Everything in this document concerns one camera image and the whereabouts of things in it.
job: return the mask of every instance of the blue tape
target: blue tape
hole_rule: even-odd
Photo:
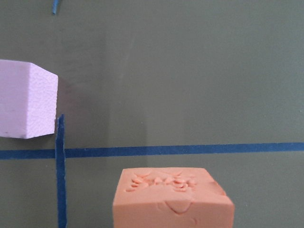
[[[52,13],[53,13],[54,15],[57,14],[57,7],[58,7],[58,4],[59,4],[59,0],[54,0],[54,1],[53,1]]]
[[[55,144],[56,175],[57,175],[57,209],[58,228],[67,227],[67,191],[66,191],[66,156],[65,156],[65,125],[64,115],[58,119],[58,131]]]
[[[303,142],[65,149],[66,158],[304,151]],[[0,160],[55,158],[54,150],[0,151]]]

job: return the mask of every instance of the orange block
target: orange block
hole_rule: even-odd
[[[124,169],[114,228],[232,228],[234,204],[202,168]]]

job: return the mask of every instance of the gray surface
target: gray surface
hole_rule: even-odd
[[[303,1],[65,0],[57,16],[50,9],[2,0],[0,58],[59,75],[68,148],[303,140]]]
[[[304,152],[68,159],[68,227],[112,228],[121,170],[138,166],[206,168],[236,205],[234,228],[303,227]],[[0,161],[0,172],[1,228],[57,227],[53,161]]]
[[[303,141],[303,1],[51,2],[1,1],[0,58],[59,75],[67,148]],[[1,228],[57,227],[54,164],[0,161]],[[234,228],[303,227],[303,152],[69,159],[69,227],[111,228],[121,169],[138,166],[207,168]]]

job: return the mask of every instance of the foam block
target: foam block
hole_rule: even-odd
[[[35,64],[0,60],[0,136],[54,133],[57,88],[57,75]]]
[[[234,204],[201,168],[124,169],[114,228],[232,228]]]

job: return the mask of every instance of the purple block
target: purple block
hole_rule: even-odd
[[[57,75],[32,63],[0,60],[0,136],[53,134],[57,89]]]

